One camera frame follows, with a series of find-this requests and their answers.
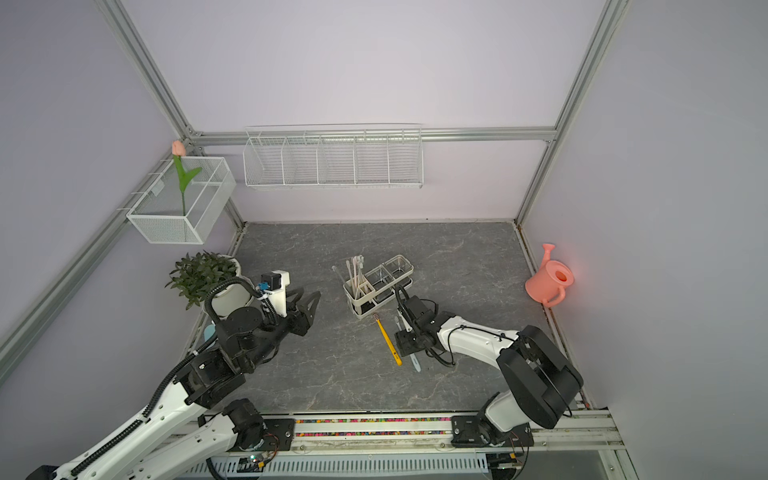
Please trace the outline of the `teal thin toothbrush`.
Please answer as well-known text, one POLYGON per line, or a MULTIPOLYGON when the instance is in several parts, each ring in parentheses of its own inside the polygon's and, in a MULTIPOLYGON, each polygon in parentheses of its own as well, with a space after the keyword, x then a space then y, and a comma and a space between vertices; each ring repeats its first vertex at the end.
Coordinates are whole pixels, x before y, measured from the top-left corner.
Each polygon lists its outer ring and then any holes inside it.
MULTIPOLYGON (((402 317, 401 317, 401 316, 398 316, 398 318, 397 318, 397 320, 396 320, 396 324, 397 324, 397 326, 398 326, 398 329, 399 329, 400 331, 405 331, 405 332, 408 332, 408 328, 407 328, 407 327, 406 327, 406 325, 405 325, 405 321, 402 319, 402 317)), ((408 356, 408 358, 410 359, 410 361, 411 361, 411 363, 412 363, 412 365, 413 365, 413 367, 414 367, 414 370, 415 370, 417 373, 420 373, 420 372, 421 372, 421 365, 420 365, 420 363, 419 363, 419 361, 418 361, 418 358, 416 357, 416 355, 415 355, 415 354, 410 354, 410 355, 408 356)))

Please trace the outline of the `white toothbrush holder caddy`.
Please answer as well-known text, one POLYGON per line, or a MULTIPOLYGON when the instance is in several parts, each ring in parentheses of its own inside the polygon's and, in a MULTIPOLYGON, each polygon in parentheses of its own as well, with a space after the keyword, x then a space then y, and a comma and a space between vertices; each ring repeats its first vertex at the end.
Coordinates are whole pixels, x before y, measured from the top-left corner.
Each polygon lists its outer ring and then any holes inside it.
MULTIPOLYGON (((338 267, 349 280, 345 260, 338 267)), ((385 304, 394 299, 395 291, 399 288, 407 290, 413 283, 412 275, 415 267, 403 255, 396 255, 387 261, 368 268, 364 257, 362 284, 364 295, 353 299, 349 288, 342 288, 347 298, 347 304, 353 315, 362 319, 380 310, 385 304)))

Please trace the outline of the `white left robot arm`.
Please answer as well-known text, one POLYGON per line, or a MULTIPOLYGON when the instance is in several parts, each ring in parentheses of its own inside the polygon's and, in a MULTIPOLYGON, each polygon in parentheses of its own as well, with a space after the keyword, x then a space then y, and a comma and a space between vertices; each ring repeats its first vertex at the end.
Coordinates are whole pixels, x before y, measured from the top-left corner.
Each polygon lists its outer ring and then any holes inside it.
POLYGON ((43 465, 32 479, 173 479, 232 447, 277 446, 263 416, 248 399, 230 402, 195 431, 170 445, 179 427, 204 415, 273 359, 289 334, 304 336, 320 293, 300 288, 250 288, 257 306, 240 307, 215 321, 215 332, 161 381, 143 410, 93 448, 60 466, 43 465))

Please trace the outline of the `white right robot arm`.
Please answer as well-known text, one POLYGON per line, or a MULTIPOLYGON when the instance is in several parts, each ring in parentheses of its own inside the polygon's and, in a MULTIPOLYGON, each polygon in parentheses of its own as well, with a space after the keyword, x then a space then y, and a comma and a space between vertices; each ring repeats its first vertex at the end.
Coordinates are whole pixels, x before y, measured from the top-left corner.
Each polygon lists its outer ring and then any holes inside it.
POLYGON ((583 377, 540 328, 493 329, 417 296, 396 302, 405 324, 395 335, 400 354, 423 352, 446 367, 464 355, 496 368, 506 382, 507 389, 493 395, 476 415, 452 420, 454 446, 530 446, 523 428, 553 429, 561 418, 573 415, 571 403, 584 386, 583 377))

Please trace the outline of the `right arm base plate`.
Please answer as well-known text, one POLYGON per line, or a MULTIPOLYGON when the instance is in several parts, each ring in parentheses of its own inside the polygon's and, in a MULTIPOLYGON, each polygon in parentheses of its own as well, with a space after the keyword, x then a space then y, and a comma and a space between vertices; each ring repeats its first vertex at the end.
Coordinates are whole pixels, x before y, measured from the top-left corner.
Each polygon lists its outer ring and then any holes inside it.
POLYGON ((457 448, 522 447, 534 445, 528 423, 502 432, 480 414, 454 415, 451 417, 451 445, 457 448))

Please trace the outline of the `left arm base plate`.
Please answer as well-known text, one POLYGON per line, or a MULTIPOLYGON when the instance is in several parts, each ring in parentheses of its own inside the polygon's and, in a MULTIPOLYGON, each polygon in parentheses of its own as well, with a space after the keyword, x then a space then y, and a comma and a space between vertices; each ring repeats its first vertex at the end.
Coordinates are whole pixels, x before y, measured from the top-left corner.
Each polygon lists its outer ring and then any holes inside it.
POLYGON ((296 420, 289 417, 267 418, 255 435, 238 438, 229 452, 287 452, 295 437, 296 420))

